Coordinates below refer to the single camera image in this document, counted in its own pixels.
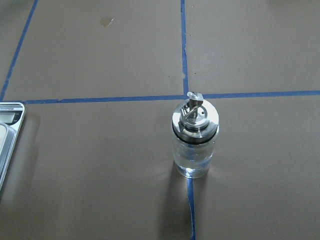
scale display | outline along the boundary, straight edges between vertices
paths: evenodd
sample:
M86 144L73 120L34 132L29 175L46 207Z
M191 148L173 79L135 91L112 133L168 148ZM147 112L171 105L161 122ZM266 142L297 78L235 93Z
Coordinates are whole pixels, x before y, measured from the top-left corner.
M0 190L24 115L25 106L22 103L0 102Z

bottle cap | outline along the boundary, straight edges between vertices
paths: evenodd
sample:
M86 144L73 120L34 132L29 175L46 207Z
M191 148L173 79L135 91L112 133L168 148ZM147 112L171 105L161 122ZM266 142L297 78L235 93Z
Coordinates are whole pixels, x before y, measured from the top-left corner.
M186 143L205 143L218 134L218 112L201 93L188 92L187 96L189 99L181 102L173 112L173 131Z

blue painter's tape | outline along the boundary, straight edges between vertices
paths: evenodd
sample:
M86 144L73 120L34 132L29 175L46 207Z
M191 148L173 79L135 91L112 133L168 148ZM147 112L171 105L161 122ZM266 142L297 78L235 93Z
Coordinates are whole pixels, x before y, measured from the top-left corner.
M246 93L219 93L204 94L205 99L233 99L233 98L266 98L266 97L289 97L289 96L320 96L320 90L315 91L275 91L275 92L246 92ZM161 100L184 100L185 95L162 95L162 96L119 96L119 97L96 97L96 98L66 98L39 99L15 101L24 104L72 104L72 103L104 103L104 102L134 102L134 101L161 101Z
M195 201L194 201L194 183L192 178L186 180L188 189L188 200L191 212L191 240L196 240L196 221L195 221Z
M183 79L183 95L187 96L189 92L189 81L188 81L188 62L187 62L187 52L186 52L186 8L185 0L181 0L181 40L182 40L182 72L184 73Z
M33 5L32 5L32 8L31 8L30 13L29 13L29 16L28 16L28 18L27 18L27 20L26 20L26 23L25 23L25 25L24 25L24 28L23 28L23 31L22 31L22 34L21 34L21 37L20 37L18 46L17 46L16 49L15 49L15 53L14 53L14 56L13 56L13 59L12 59L12 62L11 62L11 65L10 65L10 68L9 68L9 71L8 71L8 74L6 75L5 82L4 82L3 87L2 87L2 90L1 90L0 101L3 101L3 100L4 100L4 97L5 97L5 94L6 94L6 90L7 90L7 88L8 88L9 81L10 81L10 78L11 78L11 75L12 75L12 72L13 72L13 69L14 69L14 67L15 67L15 65L16 65L16 61L17 61L17 58L18 58L18 55L19 55L19 52L20 52L22 43L24 42L24 39L25 39L25 36L26 36L26 34L27 34L30 21L31 21L31 19L32 19L32 16L33 16L34 11L35 11L36 6L37 6L37 3L38 3L38 0L34 0Z
M66 99L39 99L16 101L23 104L73 104L73 103L105 103L105 102L135 102L135 101L161 101L183 100L183 95L164 96L119 96L119 97L96 97L96 98L66 98Z
M217 93L217 94L203 94L203 97L205 99L235 99L235 98L317 96L317 95L320 95L320 90L313 90L313 91L274 91L274 92Z

